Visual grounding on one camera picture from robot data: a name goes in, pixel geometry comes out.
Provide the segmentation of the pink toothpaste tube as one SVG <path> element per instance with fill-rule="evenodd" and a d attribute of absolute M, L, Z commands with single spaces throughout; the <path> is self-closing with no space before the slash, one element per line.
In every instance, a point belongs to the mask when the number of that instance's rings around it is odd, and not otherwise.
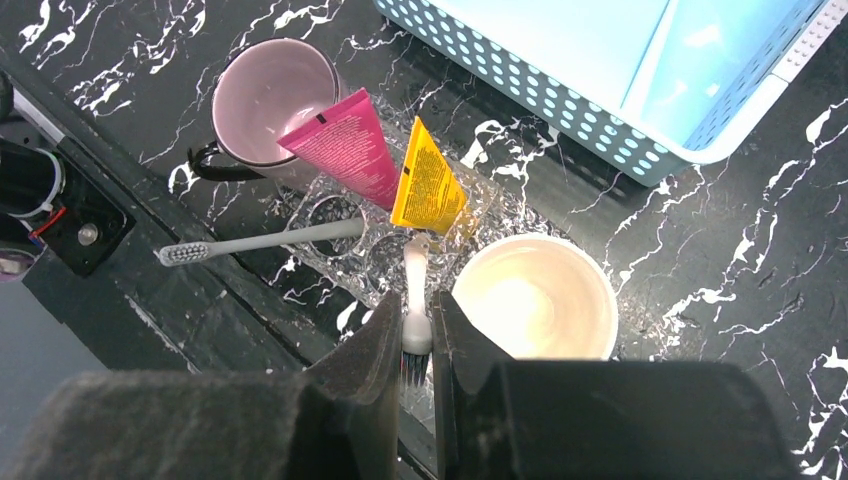
<path fill-rule="evenodd" d="M 309 118 L 277 144 L 383 210 L 393 208 L 400 172 L 366 89 Z"/>

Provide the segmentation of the purple mug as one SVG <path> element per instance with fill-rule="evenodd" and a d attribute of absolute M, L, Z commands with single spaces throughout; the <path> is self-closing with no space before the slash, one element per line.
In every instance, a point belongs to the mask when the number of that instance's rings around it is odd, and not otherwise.
<path fill-rule="evenodd" d="M 319 170 L 278 144 L 350 90 L 329 57 L 296 39 L 272 38 L 229 62 L 215 85 L 215 139 L 187 153 L 188 166 L 213 182 L 270 179 L 304 193 Z"/>

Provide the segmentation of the clear plastic tray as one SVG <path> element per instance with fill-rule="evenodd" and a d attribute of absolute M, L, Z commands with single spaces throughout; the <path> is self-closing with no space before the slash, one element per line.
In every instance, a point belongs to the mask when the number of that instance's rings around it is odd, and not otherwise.
<path fill-rule="evenodd" d="M 503 197 L 500 186 L 474 170 L 456 161 L 450 161 L 449 166 L 467 203 L 458 225 L 448 234 L 424 234 L 428 240 L 428 295 L 453 286 L 463 263 L 481 249 L 483 233 L 492 224 L 495 206 Z M 321 174 L 313 180 L 287 227 L 297 230 L 348 218 L 363 220 L 359 236 L 292 244 L 288 251 L 370 309 L 390 292 L 405 296 L 403 251 L 416 230 L 391 224 L 388 212 L 332 177 Z"/>

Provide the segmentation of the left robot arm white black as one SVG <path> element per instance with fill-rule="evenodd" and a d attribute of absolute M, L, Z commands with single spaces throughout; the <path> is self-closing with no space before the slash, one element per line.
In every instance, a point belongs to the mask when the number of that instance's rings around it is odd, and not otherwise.
<path fill-rule="evenodd" d="M 1 215 L 81 278 L 121 260 L 136 219 L 79 162 L 87 152 L 64 136 L 53 146 L 1 136 Z"/>

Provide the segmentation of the yellow mug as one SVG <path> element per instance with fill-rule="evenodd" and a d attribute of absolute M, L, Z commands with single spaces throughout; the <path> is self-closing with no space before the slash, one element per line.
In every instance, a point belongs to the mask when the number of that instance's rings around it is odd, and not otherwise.
<path fill-rule="evenodd" d="M 452 295 L 471 324 L 517 359 L 608 360 L 619 312 L 598 263 L 540 233 L 495 241 L 462 268 Z"/>

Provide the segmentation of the light blue plastic basket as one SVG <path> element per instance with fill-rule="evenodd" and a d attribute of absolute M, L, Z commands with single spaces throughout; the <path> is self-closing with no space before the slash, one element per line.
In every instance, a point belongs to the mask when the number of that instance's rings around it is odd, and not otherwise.
<path fill-rule="evenodd" d="M 645 186 L 729 157 L 843 1 L 680 1 L 638 120 L 620 108 L 668 1 L 381 0 L 399 27 Z"/>

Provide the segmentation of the yellow toothpaste tube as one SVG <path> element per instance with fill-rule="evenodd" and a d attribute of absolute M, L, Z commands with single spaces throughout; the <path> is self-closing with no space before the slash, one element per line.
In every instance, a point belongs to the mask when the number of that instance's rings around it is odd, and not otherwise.
<path fill-rule="evenodd" d="M 401 169 L 390 223 L 446 235 L 467 202 L 465 191 L 420 117 Z"/>

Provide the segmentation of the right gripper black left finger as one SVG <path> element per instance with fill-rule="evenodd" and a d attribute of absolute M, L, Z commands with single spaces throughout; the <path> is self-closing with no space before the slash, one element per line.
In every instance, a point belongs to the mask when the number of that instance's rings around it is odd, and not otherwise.
<path fill-rule="evenodd" d="M 86 373 L 47 400 L 9 479 L 393 479 L 402 307 L 303 371 Z"/>

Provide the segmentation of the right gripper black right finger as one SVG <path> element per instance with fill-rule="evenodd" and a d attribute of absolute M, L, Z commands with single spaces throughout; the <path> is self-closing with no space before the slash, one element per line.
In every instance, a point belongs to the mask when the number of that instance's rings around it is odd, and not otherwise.
<path fill-rule="evenodd" d="M 442 479 L 797 479 L 757 384 L 731 364 L 517 360 L 432 300 Z"/>

